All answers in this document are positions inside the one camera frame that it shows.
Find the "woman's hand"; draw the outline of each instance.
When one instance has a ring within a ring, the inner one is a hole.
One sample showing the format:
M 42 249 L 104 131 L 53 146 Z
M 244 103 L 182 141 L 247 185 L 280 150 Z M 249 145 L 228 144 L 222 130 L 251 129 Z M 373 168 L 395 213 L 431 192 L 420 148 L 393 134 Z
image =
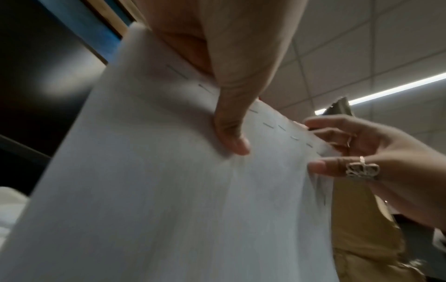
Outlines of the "woman's hand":
M 219 139 L 247 155 L 249 106 L 273 78 L 307 0 L 137 0 L 152 31 L 221 87 Z
M 367 181 L 374 194 L 417 222 L 446 229 L 445 155 L 401 130 L 350 116 L 314 117 L 304 124 L 318 128 L 313 133 L 342 153 L 310 162 L 310 172 L 344 177 L 346 165 L 364 156 L 366 164 L 380 166 L 376 181 Z

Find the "beige cloth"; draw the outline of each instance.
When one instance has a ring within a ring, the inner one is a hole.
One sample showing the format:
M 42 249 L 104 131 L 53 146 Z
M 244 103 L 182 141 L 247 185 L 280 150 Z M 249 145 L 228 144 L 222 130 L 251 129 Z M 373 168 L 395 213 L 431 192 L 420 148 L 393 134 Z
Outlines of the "beige cloth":
M 370 189 L 357 181 L 334 183 L 332 243 L 341 282 L 423 282 L 417 269 L 400 263 L 401 230 L 378 208 Z

